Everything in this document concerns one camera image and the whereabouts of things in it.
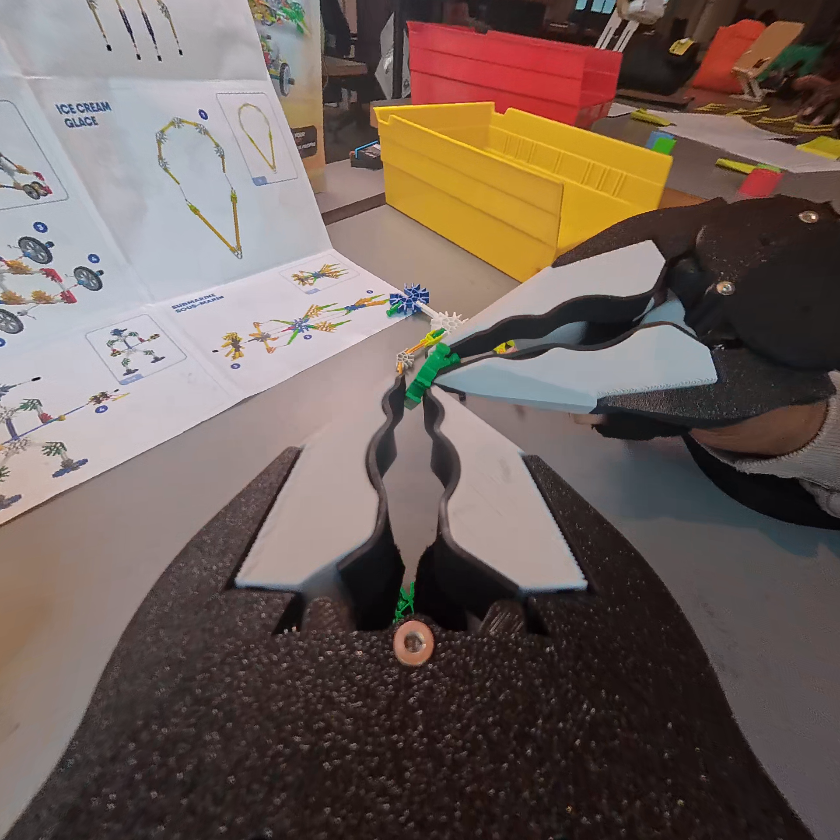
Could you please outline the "yellow toy set box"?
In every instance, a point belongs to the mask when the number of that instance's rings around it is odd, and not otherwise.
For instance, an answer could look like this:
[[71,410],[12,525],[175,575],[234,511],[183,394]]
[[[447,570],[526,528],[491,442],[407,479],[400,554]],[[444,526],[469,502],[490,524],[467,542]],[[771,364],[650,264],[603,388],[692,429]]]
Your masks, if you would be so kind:
[[273,88],[315,193],[325,189],[322,21],[315,1],[248,2]]

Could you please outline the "black printed cardboard box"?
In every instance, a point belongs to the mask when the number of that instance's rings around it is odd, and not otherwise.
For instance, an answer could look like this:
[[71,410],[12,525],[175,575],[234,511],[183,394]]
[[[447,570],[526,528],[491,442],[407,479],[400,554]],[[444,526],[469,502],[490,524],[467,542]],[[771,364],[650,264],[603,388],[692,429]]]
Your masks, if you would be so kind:
[[401,86],[398,94],[394,93],[394,75],[395,69],[397,68],[395,31],[395,15],[391,14],[380,34],[381,56],[376,66],[374,77],[387,98],[409,99],[411,97],[411,71],[409,65],[410,44],[407,24],[404,25],[402,30],[402,51],[400,52],[402,65],[398,73]]

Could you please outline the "yellow plastic bin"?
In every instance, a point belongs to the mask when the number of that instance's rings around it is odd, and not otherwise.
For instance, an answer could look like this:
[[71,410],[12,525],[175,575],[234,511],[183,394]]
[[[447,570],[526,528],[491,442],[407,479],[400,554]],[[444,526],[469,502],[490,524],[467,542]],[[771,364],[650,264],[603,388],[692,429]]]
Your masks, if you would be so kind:
[[389,206],[518,281],[657,209],[673,164],[489,101],[374,112]]

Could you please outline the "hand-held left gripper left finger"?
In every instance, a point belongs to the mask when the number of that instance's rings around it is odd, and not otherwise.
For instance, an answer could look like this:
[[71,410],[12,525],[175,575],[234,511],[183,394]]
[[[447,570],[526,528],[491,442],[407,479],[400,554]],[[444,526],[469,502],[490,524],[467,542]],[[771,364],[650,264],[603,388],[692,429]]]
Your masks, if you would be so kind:
[[317,594],[339,585],[380,594],[402,576],[384,475],[396,457],[406,383],[387,384],[302,446],[238,568],[237,588]]

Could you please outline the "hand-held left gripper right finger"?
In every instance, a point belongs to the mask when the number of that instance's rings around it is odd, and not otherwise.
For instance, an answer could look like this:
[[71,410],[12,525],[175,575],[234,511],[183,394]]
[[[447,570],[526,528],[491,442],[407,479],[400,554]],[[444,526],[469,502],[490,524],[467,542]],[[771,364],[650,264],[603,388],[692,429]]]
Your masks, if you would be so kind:
[[423,399],[450,596],[531,596],[583,592],[585,575],[519,446],[432,387]]

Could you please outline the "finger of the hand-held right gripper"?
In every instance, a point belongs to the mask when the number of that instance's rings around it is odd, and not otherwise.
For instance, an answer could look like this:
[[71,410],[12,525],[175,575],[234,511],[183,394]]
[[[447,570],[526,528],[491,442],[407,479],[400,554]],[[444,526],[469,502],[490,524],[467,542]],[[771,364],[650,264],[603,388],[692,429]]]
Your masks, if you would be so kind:
[[505,403],[593,413],[599,400],[718,381],[709,348],[656,322],[597,350],[555,345],[537,353],[490,353],[442,371],[439,388]]
[[645,312],[665,268],[648,240],[542,269],[450,333],[446,344],[468,358],[509,340],[539,342],[573,323],[628,322]]

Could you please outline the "green and blue toy assembly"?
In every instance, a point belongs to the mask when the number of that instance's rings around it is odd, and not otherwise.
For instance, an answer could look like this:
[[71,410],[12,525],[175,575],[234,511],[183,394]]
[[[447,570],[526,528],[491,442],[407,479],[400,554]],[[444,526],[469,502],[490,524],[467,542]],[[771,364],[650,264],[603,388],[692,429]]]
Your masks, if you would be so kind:
[[413,410],[415,407],[421,405],[425,393],[442,371],[460,362],[460,356],[456,352],[451,350],[445,343],[437,343],[430,351],[419,372],[416,373],[416,376],[406,388],[404,398],[405,409]]

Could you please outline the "person's right hand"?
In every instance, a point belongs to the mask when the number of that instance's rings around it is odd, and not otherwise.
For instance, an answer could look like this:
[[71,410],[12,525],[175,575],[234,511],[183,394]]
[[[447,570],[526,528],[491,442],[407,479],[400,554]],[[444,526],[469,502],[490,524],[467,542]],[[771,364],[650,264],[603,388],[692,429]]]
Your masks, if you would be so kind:
[[776,459],[823,454],[838,447],[838,401],[787,406],[723,427],[679,431],[624,432],[610,428],[616,415],[573,414],[579,425],[596,427],[605,436],[649,440],[689,435],[700,446],[748,459]]

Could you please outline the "stack of red plastic bins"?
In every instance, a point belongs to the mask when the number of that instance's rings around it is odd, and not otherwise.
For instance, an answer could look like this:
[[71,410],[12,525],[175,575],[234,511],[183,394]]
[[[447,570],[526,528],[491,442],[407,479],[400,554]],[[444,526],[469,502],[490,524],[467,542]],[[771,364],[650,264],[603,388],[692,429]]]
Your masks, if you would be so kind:
[[466,27],[409,22],[415,105],[492,102],[589,129],[607,115],[621,53]]

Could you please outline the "orange plastic object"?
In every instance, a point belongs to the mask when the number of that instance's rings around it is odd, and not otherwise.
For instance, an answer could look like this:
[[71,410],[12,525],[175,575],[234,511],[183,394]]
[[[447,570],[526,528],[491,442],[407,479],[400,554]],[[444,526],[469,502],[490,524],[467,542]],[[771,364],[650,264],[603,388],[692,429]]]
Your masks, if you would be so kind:
[[767,26],[744,19],[719,28],[690,86],[761,99],[759,77],[796,41],[804,27],[792,21],[780,20]]

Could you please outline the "person's right forearm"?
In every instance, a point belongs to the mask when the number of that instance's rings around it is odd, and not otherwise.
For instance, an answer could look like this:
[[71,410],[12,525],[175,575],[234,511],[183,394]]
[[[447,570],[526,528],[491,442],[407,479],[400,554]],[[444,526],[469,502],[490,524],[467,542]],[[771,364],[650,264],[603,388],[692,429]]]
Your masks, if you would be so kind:
[[839,373],[830,374],[836,393],[828,400],[826,418],[819,432],[806,445],[772,458],[729,453],[703,445],[723,464],[750,476],[773,476],[793,480],[833,518],[839,517]]

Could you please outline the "multicoloured toy hand assembly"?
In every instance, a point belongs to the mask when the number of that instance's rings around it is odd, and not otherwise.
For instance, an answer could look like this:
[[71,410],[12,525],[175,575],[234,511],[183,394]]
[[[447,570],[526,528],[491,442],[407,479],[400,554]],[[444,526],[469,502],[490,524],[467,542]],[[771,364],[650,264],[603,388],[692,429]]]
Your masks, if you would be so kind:
[[429,305],[429,302],[428,290],[419,284],[405,285],[402,292],[393,293],[389,298],[387,311],[389,317],[397,315],[408,317],[422,313],[429,319],[429,329],[423,338],[396,356],[395,371],[398,375],[409,372],[420,354],[428,355],[434,346],[441,343],[451,332],[456,331],[468,320],[455,312],[437,311]]

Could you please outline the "grey desk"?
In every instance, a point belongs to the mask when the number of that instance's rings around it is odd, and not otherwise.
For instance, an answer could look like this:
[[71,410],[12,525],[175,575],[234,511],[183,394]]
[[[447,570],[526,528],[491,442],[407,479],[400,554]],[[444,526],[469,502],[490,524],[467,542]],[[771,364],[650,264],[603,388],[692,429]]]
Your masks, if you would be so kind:
[[[2,526],[2,834],[64,752],[125,627],[194,534],[289,446],[367,399],[422,325],[401,322]],[[651,563],[752,749],[818,838],[838,838],[838,532],[723,496],[682,444],[475,400]]]

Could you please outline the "white toy instruction sheet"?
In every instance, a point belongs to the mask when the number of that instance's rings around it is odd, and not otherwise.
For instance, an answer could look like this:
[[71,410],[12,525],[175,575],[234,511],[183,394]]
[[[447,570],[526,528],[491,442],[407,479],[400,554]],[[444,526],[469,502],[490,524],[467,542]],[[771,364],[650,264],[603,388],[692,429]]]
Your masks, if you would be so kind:
[[249,2],[2,2],[2,523],[374,335]]

